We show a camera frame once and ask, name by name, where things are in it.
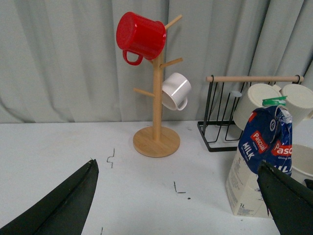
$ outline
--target pascual logo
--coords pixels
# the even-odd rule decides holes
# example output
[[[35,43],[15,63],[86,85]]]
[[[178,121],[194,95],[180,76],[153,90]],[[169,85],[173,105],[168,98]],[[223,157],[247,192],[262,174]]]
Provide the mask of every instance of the pascual logo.
[[[292,154],[292,145],[282,145],[280,141],[277,141],[271,152],[274,156],[288,157]]]
[[[265,143],[259,131],[255,131],[251,135],[251,139],[258,145],[260,154],[263,153],[265,150],[267,150],[268,145]]]
[[[275,126],[276,126],[276,122],[274,119],[272,119],[272,121],[270,121],[270,124],[269,124],[270,131],[275,130]]]

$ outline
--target green carton cap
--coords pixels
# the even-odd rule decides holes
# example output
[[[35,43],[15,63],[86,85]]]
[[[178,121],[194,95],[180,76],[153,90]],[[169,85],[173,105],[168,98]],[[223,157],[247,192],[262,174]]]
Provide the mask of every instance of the green carton cap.
[[[286,106],[286,97],[287,96],[264,99],[263,102],[262,102],[262,105],[263,106],[271,106],[271,105],[283,105],[283,106]]]

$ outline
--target mug handle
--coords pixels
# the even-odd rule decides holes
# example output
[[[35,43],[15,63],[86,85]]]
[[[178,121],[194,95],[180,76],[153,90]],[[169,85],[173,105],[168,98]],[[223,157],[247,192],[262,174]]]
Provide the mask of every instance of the mug handle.
[[[188,103],[188,99],[187,99],[187,97],[185,97],[185,99],[180,104],[180,107],[177,107],[177,110],[179,110],[179,111],[183,110],[186,107],[187,103]]]
[[[134,54],[138,55],[138,59],[137,59],[136,61],[129,61],[129,60],[127,59],[127,52],[128,52],[128,50],[123,50],[123,58],[124,58],[124,60],[125,60],[128,64],[130,64],[130,65],[139,65],[139,64],[141,63],[141,61],[142,61],[142,59],[143,59],[143,56],[142,56],[142,55],[139,55],[139,54],[134,53]]]

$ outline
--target wooden rod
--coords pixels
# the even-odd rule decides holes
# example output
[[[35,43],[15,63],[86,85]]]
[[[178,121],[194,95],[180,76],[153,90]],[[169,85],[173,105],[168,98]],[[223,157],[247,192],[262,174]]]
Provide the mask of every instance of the wooden rod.
[[[212,76],[206,77],[207,82],[302,82],[303,76]]]
[[[147,92],[147,91],[144,91],[144,90],[142,90],[142,89],[133,88],[133,91],[134,91],[134,92],[141,93],[141,94],[144,94],[144,95],[147,95],[147,96],[150,96],[150,97],[155,97],[154,94],[152,94],[152,93],[150,93],[150,92]]]
[[[177,21],[179,21],[182,18],[182,15],[177,16],[175,19],[173,19],[171,22],[169,22],[165,29],[167,30],[169,27],[171,27],[173,24],[175,24]]]
[[[163,68],[165,68],[165,67],[167,67],[167,66],[170,66],[170,65],[173,65],[173,64],[177,64],[177,63],[179,63],[179,62],[181,62],[181,61],[183,61],[182,58],[178,58],[178,59],[175,59],[175,60],[171,60],[171,61],[169,61],[169,62],[167,62],[167,63],[165,63],[165,64],[161,64],[161,65],[160,65],[160,68],[163,69]]]
[[[163,51],[153,60],[153,140],[161,139],[161,122],[162,122],[162,82],[163,69],[160,65],[163,63]]]

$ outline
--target white bowl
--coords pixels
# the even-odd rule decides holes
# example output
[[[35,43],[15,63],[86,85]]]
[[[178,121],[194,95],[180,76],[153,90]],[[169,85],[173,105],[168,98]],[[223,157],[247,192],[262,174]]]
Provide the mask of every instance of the white bowl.
[[[313,148],[301,144],[292,145],[292,174],[296,181],[306,185],[304,180],[313,180]]]

